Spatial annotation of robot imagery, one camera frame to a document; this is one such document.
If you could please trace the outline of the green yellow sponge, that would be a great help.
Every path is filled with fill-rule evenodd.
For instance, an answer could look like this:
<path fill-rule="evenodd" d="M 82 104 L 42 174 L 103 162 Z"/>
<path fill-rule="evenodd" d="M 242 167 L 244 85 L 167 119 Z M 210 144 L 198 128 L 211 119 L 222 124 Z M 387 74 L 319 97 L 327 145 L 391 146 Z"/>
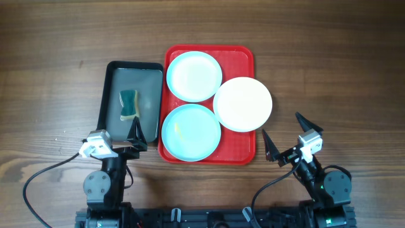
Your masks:
<path fill-rule="evenodd" d="M 140 117 L 136 90 L 120 91 L 120 103 L 122 106 L 120 120 L 133 120 L 135 117 Z"/>

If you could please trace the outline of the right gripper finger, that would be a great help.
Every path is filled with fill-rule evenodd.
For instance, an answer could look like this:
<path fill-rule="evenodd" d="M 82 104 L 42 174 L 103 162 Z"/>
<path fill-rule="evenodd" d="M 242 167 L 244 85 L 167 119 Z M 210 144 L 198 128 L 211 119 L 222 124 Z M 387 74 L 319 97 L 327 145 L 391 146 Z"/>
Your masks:
<path fill-rule="evenodd" d="M 295 116 L 303 132 L 307 132 L 309 130 L 315 130 L 317 133 L 323 132 L 323 129 L 320 126 L 309 121 L 307 118 L 303 117 L 299 112 L 296 112 Z"/>
<path fill-rule="evenodd" d="M 266 131 L 263 129 L 261 132 L 265 143 L 266 159 L 270 162 L 275 162 L 276 160 L 278 160 L 278 156 L 280 154 L 279 150 L 277 149 L 269 135 L 266 133 Z"/>

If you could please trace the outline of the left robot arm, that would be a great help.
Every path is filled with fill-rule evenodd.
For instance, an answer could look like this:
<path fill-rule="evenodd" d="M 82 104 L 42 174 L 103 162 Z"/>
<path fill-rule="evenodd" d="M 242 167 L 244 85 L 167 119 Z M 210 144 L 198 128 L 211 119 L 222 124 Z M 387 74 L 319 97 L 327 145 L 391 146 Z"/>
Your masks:
<path fill-rule="evenodd" d="M 84 180 L 87 211 L 77 212 L 75 227 L 142 227 L 142 221 L 130 203 L 123 201 L 125 176 L 130 173 L 128 160 L 138 159 L 147 151 L 139 118 L 135 117 L 128 132 L 128 146 L 114 148 L 113 140 L 105 129 L 90 132 L 79 154 L 102 162 L 99 171 L 90 173 Z"/>

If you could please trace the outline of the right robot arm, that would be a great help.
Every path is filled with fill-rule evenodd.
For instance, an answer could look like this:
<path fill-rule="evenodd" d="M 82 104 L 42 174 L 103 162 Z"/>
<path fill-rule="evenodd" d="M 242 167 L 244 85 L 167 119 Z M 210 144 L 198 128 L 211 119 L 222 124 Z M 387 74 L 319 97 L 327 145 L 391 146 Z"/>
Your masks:
<path fill-rule="evenodd" d="M 300 202 L 296 207 L 281 206 L 268 210 L 266 219 L 270 227 L 356 227 L 354 208 L 350 207 L 352 175 L 343 167 L 329 165 L 322 167 L 315 154 L 323 146 L 323 129 L 295 113 L 303 130 L 297 144 L 279 152 L 265 130 L 262 131 L 266 159 L 277 162 L 280 167 L 292 165 L 287 174 L 267 183 L 259 193 L 293 175 L 307 190 L 310 200 Z"/>

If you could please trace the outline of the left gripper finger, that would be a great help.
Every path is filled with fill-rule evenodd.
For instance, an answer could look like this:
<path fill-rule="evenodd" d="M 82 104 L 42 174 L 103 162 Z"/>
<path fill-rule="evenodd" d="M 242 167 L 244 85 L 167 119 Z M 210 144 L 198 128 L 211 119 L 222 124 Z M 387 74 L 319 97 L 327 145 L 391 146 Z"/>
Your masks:
<path fill-rule="evenodd" d="M 137 123 L 137 138 L 138 138 L 139 142 L 141 142 L 143 144 L 147 144 L 146 138 L 142 131 L 142 127 L 140 125 L 140 122 Z"/>
<path fill-rule="evenodd" d="M 134 119 L 132 120 L 130 130 L 127 135 L 127 141 L 136 141 L 139 139 L 138 130 L 137 130 L 138 125 L 139 125 L 139 118 L 134 117 Z"/>

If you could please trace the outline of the white round plate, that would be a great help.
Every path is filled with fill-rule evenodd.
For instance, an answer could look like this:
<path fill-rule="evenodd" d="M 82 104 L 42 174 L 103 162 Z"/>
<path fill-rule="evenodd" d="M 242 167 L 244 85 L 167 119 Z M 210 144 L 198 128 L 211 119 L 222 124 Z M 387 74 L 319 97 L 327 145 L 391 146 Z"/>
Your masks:
<path fill-rule="evenodd" d="M 269 119 L 273 100 L 260 81 L 250 77 L 236 77 L 220 86 L 213 100 L 213 111 L 218 121 L 234 132 L 250 132 Z"/>

